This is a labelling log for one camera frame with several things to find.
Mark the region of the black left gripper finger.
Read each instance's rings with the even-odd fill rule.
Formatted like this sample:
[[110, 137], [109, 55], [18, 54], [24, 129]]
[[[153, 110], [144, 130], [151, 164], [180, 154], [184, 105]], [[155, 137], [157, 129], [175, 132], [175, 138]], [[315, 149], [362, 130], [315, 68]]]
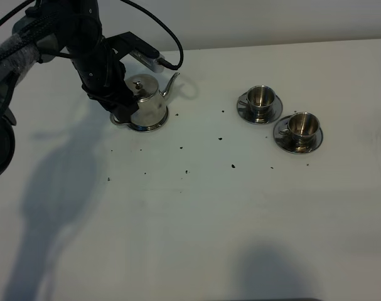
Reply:
[[131, 116], [139, 110], [134, 95], [119, 95], [113, 101], [111, 121], [114, 123], [131, 123]]

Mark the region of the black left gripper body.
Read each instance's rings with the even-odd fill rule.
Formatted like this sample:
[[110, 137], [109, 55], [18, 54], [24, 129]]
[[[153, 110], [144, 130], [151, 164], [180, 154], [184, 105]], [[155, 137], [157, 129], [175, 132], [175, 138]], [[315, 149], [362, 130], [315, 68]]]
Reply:
[[124, 83], [125, 68], [117, 61], [96, 19], [78, 21], [67, 50], [90, 98], [105, 108], [131, 106], [131, 92]]

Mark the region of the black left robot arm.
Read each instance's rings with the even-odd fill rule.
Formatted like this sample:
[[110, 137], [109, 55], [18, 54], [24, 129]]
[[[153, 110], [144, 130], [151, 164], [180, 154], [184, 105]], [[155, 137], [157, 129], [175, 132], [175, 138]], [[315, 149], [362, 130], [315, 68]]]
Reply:
[[35, 63], [69, 59], [88, 97], [120, 122], [139, 108], [124, 81], [126, 69], [102, 34], [97, 1], [25, 1], [8, 15], [23, 8], [25, 16], [0, 44], [0, 175], [15, 150], [11, 99]]

